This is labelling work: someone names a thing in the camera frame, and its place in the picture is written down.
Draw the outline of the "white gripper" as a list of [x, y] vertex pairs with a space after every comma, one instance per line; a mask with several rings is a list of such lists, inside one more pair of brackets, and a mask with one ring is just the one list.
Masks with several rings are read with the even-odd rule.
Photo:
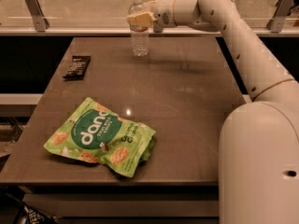
[[149, 2], [149, 11], [130, 14], [126, 17], [130, 25], [152, 27], [153, 23], [162, 28], [177, 27], [174, 17], [176, 0], [153, 0]]

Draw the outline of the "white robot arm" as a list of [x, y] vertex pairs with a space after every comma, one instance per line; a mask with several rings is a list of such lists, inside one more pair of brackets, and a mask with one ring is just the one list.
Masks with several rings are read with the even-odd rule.
[[153, 0], [131, 25], [221, 33], [249, 94], [219, 143], [220, 224], [299, 224], [299, 83], [239, 15], [234, 0]]

